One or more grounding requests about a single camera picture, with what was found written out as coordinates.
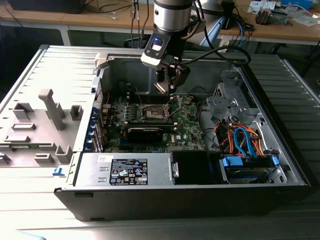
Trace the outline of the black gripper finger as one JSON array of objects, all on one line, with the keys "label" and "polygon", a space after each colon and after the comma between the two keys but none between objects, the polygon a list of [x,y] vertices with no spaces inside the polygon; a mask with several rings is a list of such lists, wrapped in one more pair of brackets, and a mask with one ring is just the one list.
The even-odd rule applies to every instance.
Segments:
[{"label": "black gripper finger", "polygon": [[162,67],[161,69],[159,70],[156,70],[156,80],[158,83],[162,83],[164,81],[167,80],[167,72],[166,72],[166,68],[165,67]]},{"label": "black gripper finger", "polygon": [[168,81],[168,93],[173,94],[176,92],[176,89],[182,86],[191,70],[185,65],[169,65],[167,68],[167,81]]}]

